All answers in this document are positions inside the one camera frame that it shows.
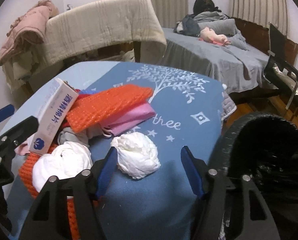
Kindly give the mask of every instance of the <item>pink cloth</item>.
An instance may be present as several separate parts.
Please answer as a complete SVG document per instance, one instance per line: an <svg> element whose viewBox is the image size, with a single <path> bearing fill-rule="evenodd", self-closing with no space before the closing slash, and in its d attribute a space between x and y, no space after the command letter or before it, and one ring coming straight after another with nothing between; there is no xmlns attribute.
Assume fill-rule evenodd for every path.
<svg viewBox="0 0 298 240"><path fill-rule="evenodd" d="M25 52L29 44L41 44L49 18L59 14L51 0L39 1L25 15L11 24L7 39L0 49L0 66L11 57Z"/></svg>
<svg viewBox="0 0 298 240"><path fill-rule="evenodd" d="M148 102L142 103L121 115L118 113L100 122L101 127L108 127L116 136L137 124L155 116L156 113Z"/></svg>
<svg viewBox="0 0 298 240"><path fill-rule="evenodd" d="M204 28L200 32L199 40L220 46L231 44L231 42L227 39L227 37L224 34L217 35L213 29L210 29L208 27Z"/></svg>
<svg viewBox="0 0 298 240"><path fill-rule="evenodd" d="M17 155L26 155L29 154L29 146L28 146L28 141L24 141L23 143L21 143L17 148L14 149L15 153Z"/></svg>

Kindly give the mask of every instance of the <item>stuffed animal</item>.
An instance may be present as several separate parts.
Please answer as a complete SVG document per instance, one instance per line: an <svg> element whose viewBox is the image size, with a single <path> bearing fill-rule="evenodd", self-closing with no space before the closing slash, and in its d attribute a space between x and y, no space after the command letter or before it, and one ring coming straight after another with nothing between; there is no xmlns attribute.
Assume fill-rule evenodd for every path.
<svg viewBox="0 0 298 240"><path fill-rule="evenodd" d="M204 28L200 32L199 40L220 46L226 46L231 44L231 42L227 39L227 37L224 34L217 35L213 29L210 29L208 27Z"/></svg>

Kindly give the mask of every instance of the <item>wooden headboard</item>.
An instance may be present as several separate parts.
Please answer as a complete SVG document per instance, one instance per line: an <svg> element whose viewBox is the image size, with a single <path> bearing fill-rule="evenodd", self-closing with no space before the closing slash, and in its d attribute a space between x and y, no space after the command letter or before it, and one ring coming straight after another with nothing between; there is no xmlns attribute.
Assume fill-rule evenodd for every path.
<svg viewBox="0 0 298 240"><path fill-rule="evenodd" d="M237 28L246 38L246 42L266 55L269 50L269 30L252 22L235 18ZM292 66L295 64L298 55L298 44L287 39L285 43L286 61Z"/></svg>

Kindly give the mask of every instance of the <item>black chair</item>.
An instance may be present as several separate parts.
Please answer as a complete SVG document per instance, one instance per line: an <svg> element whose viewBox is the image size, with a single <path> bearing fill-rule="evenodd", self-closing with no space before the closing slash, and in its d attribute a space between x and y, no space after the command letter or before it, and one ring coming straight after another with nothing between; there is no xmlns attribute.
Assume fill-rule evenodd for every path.
<svg viewBox="0 0 298 240"><path fill-rule="evenodd" d="M298 70L286 62L286 37L270 23L269 60L263 71L264 78L289 96L286 110L293 102L298 107Z"/></svg>

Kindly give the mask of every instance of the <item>white tree pattern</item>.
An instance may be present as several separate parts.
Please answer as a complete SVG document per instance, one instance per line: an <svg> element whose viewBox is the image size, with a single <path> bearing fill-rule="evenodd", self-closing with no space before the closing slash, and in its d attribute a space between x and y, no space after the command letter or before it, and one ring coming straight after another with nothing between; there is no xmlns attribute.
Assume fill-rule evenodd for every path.
<svg viewBox="0 0 298 240"><path fill-rule="evenodd" d="M156 84L156 88L149 103L161 90L171 87L173 90L179 90L188 98L187 104L194 100L195 92L206 93L203 84L208 83L208 80L199 78L196 73L188 72L181 69L144 65L137 70L129 70L132 73L131 77L127 78L127 82L136 79L147 79Z"/></svg>

